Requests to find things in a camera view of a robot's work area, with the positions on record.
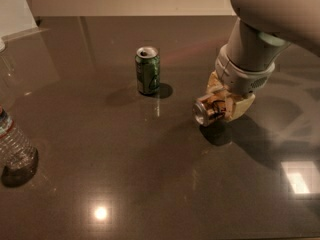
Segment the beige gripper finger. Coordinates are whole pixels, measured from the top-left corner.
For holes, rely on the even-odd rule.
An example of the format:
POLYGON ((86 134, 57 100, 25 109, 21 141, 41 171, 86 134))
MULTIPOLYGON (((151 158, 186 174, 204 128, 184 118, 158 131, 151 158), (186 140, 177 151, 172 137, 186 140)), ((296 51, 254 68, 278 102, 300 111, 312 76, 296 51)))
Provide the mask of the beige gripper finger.
POLYGON ((208 79, 207 94, 214 94, 217 96, 228 96, 229 91, 225 88, 225 86, 220 82, 218 75, 215 71, 213 71, 208 79))
POLYGON ((224 119, 226 121, 233 121, 238 119, 246 113, 255 100, 254 94, 248 94, 245 96, 239 96, 227 92, 224 95, 226 112, 224 119))

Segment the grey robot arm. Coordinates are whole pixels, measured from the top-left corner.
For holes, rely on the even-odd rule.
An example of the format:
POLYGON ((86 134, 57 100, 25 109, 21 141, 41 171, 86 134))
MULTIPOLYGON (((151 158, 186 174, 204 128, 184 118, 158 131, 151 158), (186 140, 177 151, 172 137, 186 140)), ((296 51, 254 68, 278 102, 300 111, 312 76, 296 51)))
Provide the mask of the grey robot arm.
POLYGON ((211 122, 243 115, 290 44, 320 55, 320 0, 230 1, 237 21, 208 81, 211 122))

